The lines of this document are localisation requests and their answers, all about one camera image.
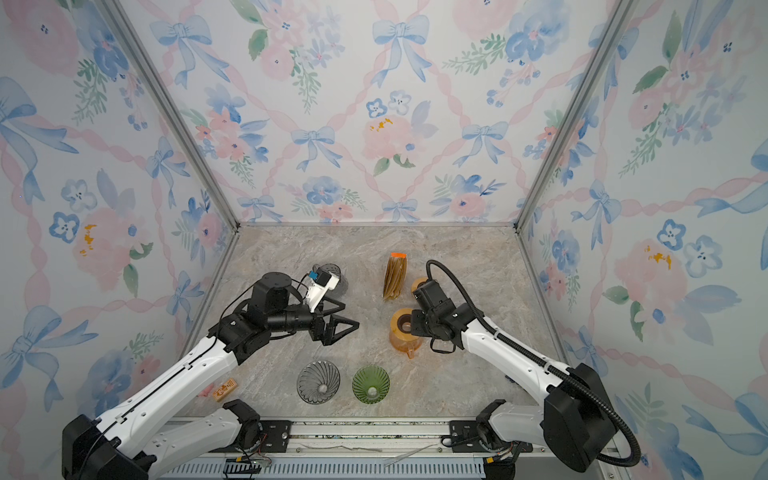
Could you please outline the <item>orange glass carafe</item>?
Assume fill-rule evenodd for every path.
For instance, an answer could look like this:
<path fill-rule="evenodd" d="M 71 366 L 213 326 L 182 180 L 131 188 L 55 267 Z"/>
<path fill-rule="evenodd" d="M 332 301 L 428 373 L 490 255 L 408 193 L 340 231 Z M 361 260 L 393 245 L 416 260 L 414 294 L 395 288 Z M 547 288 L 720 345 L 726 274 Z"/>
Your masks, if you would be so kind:
<path fill-rule="evenodd" d="M 415 357 L 416 351 L 423 343 L 422 338 L 403 333 L 398 329 L 389 333 L 389 341 L 395 350 L 404 353 L 409 359 Z"/>

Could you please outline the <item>green glass dripper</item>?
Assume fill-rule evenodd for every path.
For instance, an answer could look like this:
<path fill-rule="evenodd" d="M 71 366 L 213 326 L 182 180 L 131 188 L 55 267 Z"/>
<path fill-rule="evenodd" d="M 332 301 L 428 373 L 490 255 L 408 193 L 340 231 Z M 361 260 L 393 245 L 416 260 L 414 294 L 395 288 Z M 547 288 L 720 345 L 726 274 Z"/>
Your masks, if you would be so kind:
<path fill-rule="evenodd" d="M 390 390 L 390 378 L 387 371 L 377 365 L 359 369 L 352 379 L 352 391 L 355 398 L 364 404 L 379 403 L 386 398 Z"/>

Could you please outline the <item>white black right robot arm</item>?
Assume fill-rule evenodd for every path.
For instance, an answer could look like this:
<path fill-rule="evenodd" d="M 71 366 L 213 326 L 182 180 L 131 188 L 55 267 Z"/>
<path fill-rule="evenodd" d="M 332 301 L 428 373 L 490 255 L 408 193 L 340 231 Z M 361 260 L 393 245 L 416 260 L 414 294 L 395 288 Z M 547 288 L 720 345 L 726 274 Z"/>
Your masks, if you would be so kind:
<path fill-rule="evenodd" d="M 581 363 L 570 367 L 522 344 L 490 318 L 479 320 L 466 303 L 457 306 L 438 282 L 424 279 L 412 293 L 419 307 L 411 313 L 411 333 L 454 347 L 489 362 L 523 388 L 534 407 L 515 407 L 497 399 L 476 417 L 481 444 L 501 451 L 514 443 L 546 446 L 563 464 L 584 472 L 603 453 L 619 427 L 598 373 Z"/>

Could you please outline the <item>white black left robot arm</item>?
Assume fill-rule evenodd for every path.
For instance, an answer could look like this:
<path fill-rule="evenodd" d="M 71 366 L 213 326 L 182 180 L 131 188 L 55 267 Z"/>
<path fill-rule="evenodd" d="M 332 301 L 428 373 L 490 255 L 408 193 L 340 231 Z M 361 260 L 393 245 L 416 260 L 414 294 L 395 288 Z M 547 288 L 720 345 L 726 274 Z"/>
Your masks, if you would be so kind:
<path fill-rule="evenodd" d="M 269 435 L 260 415 L 242 400 L 230 400 L 212 414 L 166 430 L 166 423 L 204 387 L 243 364 L 270 342 L 308 332 L 324 346 L 358 329 L 341 316 L 345 305 L 327 308 L 339 284 L 319 268 L 300 281 L 281 272 L 264 274 L 246 299 L 226 314 L 181 360 L 136 394 L 95 418 L 79 415 L 62 432 L 65 479 L 158 479 L 210 451 L 235 448 L 245 454 Z"/>

